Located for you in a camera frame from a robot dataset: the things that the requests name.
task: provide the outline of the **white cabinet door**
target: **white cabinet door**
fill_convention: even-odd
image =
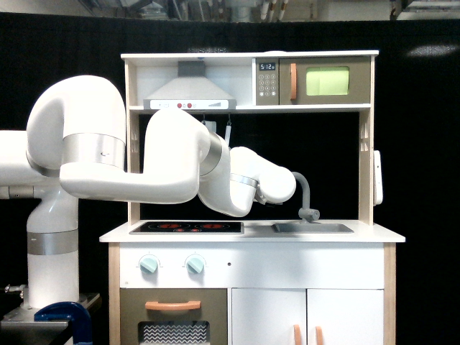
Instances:
[[[304,289],[232,289],[233,345],[294,345],[299,325],[306,345],[306,291]]]
[[[383,345],[383,290],[307,290],[308,345]]]

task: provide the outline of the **knob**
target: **knob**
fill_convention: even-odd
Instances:
[[[139,267],[143,273],[152,274],[158,268],[158,259],[154,255],[145,255],[140,259]]]
[[[190,255],[185,261],[185,267],[187,267],[187,271],[193,274],[201,273],[201,271],[204,269],[204,265],[204,258],[197,254]]]

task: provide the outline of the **digital clock display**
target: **digital clock display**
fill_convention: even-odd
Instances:
[[[260,63],[259,70],[276,70],[276,63]]]

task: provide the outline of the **sink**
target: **sink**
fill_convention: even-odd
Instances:
[[[354,231],[343,224],[283,223],[273,224],[275,232],[284,234],[353,234]]]

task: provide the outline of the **black curtain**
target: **black curtain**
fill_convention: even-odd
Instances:
[[[374,220],[407,239],[397,246],[397,342],[452,344],[459,323],[460,21],[222,24],[0,14],[0,130],[24,130],[40,94],[64,78],[99,75],[124,95],[122,53],[269,50],[379,50],[375,148],[382,154],[384,203]],[[223,134],[226,116],[206,119],[217,121]],[[231,146],[248,146],[303,173],[322,218],[357,217],[357,114],[231,120]],[[141,126],[147,121],[142,117]],[[0,287],[27,282],[25,227],[38,202],[0,201]],[[299,207],[296,192],[283,206],[254,205],[247,218],[295,218]],[[98,238],[126,221],[126,208],[80,201],[80,290],[103,298],[93,317],[94,344],[108,343],[107,246]],[[224,218],[197,200],[143,206],[142,217]],[[8,311],[6,298],[0,301],[1,312]]]

